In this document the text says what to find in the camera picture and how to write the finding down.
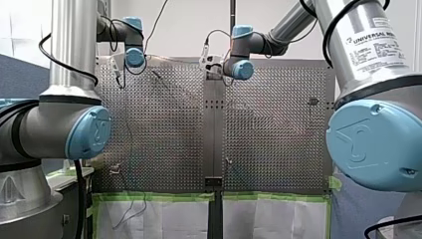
white wall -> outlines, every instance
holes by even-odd
[[[164,0],[111,0],[111,16],[138,16],[149,36]],[[238,0],[237,23],[267,32],[298,0]],[[48,67],[38,50],[42,36],[50,32],[52,0],[0,0],[0,54]],[[387,13],[391,25],[415,70],[422,71],[422,0],[393,0]],[[229,32],[229,0],[169,0],[149,42],[149,54],[198,57],[206,35],[213,29]],[[292,44],[282,58],[322,59],[319,27],[303,41]],[[229,39],[215,34],[211,52],[225,54]]]
[[[410,65],[415,62],[416,20],[420,0],[394,0],[388,16],[400,39]],[[164,0],[111,0],[111,15],[114,18],[138,16],[144,25],[144,34],[149,36],[153,22]],[[298,0],[238,0],[237,24],[253,25],[256,31],[268,32]],[[204,39],[213,29],[229,31],[229,0],[169,0],[149,42],[149,54],[170,57],[198,57]],[[292,44],[282,57],[285,59],[322,59],[322,35],[319,26],[303,41]],[[211,40],[211,51],[224,54],[229,40],[223,35]]]
[[[49,67],[38,43],[51,31],[51,4],[52,0],[0,0],[0,54]],[[45,48],[50,51],[49,42]]]

perforated metal panel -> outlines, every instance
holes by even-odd
[[[202,192],[205,176],[223,175],[225,190],[324,193],[333,71],[323,61],[255,65],[253,79],[225,89],[205,84],[197,65],[151,60],[120,90],[101,63],[98,89],[113,124],[94,190]],[[118,163],[122,173],[110,174]]]
[[[226,91],[225,190],[323,193],[334,74],[323,61],[256,61]]]
[[[141,76],[126,73],[121,90],[109,64],[98,69],[112,135],[94,190],[202,192],[203,73],[196,65],[150,60]],[[110,174],[118,163],[121,173]]]

blue joint cap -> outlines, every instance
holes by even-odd
[[[123,21],[142,31],[142,21],[138,17],[124,17]]]
[[[90,159],[103,152],[111,133],[111,119],[104,107],[89,108],[73,126],[66,141],[66,158]]]
[[[126,50],[126,63],[129,67],[138,68],[145,63],[145,56],[141,48],[128,48]]]
[[[359,100],[331,117],[326,145],[340,170],[380,191],[422,190],[422,120],[389,102]]]
[[[251,35],[254,32],[254,28],[250,25],[237,25],[233,27],[233,39],[243,38]]]
[[[242,60],[233,65],[232,76],[236,80],[246,81],[254,75],[254,65],[248,60]]]

robotic arm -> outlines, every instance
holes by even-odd
[[[98,17],[97,4],[97,0],[54,0],[49,87],[38,101],[0,100],[4,238],[62,238],[62,196],[47,184],[41,159],[92,158],[108,141],[110,115],[95,91],[96,42],[124,42],[125,63],[129,67],[144,63],[140,20],[108,24]]]
[[[341,89],[326,131],[328,151],[355,182],[375,190],[422,189],[422,75],[404,55],[378,0],[308,0],[315,10]],[[314,19],[301,3],[270,33],[233,29],[225,76],[253,76],[250,54],[282,56]]]

white cloth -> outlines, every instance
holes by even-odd
[[[146,202],[145,212],[113,229],[130,203],[100,203],[98,239],[207,239],[208,202]],[[136,214],[143,207],[143,201],[134,202],[124,218]]]
[[[325,239],[327,203],[224,201],[225,239]]]

